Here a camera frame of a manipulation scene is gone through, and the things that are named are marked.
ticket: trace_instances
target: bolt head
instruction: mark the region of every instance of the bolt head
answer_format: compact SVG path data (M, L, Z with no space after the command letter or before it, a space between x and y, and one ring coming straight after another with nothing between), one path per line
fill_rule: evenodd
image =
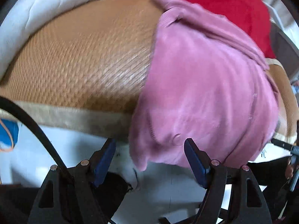
M81 161L81 165L82 166L87 166L89 164L89 161L88 160L82 160Z
M219 162L218 160L216 160L216 159L213 159L213 160L211 161L211 163L212 163L212 165L214 165L214 166L218 166L218 165L220 164L220 162Z
M249 171L250 168L249 168L247 165L243 165L243 166L242 166L242 169L243 169L244 171Z
M51 171L56 171L56 169L57 169L57 165L56 164L53 164L51 167L50 167L50 170Z

